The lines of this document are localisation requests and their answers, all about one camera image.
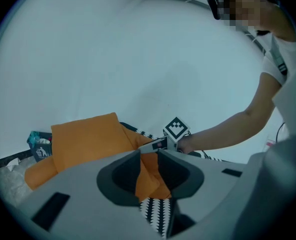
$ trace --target trash bin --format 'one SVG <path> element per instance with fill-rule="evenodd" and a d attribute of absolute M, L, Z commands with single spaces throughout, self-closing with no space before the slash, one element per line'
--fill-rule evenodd
<path fill-rule="evenodd" d="M 37 140 L 46 139 L 50 143 L 39 143 Z M 41 131 L 32 131 L 27 139 L 27 143 L 30 147 L 31 153 L 37 162 L 52 155 L 52 134 Z"/>

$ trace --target gray floor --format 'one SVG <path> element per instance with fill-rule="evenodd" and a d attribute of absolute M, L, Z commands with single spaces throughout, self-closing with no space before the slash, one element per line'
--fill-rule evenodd
<path fill-rule="evenodd" d="M 24 172 L 35 163 L 31 156 L 20 161 L 13 171 L 9 171 L 7 167 L 0 168 L 1 199 L 16 207 L 32 192 L 24 182 Z"/>

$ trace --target white wall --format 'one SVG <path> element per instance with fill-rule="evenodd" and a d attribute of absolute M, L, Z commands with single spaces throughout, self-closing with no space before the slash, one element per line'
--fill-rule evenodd
<path fill-rule="evenodd" d="M 173 116 L 213 127 L 248 106 L 262 58 L 194 4 L 28 0 L 0 44 L 0 158 L 26 150 L 32 129 L 111 112 L 155 135 Z M 246 163 L 279 123 L 275 112 L 257 136 L 208 154 Z"/>
<path fill-rule="evenodd" d="M 0 42 L 0 158 L 74 119 L 87 53 L 132 0 L 27 0 Z"/>

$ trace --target black baseboard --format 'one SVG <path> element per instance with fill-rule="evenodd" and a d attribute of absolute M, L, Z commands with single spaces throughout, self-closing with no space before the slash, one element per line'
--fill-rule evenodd
<path fill-rule="evenodd" d="M 0 159 L 0 168 L 6 166 L 11 160 L 14 160 L 15 158 L 19 158 L 19 160 L 23 160 L 31 156 L 32 156 L 32 153 L 30 150 L 26 150 L 11 156 L 7 156 L 5 158 Z"/>

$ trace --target person's hand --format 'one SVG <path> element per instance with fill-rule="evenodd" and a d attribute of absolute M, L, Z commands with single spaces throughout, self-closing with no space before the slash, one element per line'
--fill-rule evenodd
<path fill-rule="evenodd" d="M 178 149 L 181 150 L 183 153 L 188 154 L 195 149 L 191 144 L 192 135 L 184 136 L 178 142 Z"/>

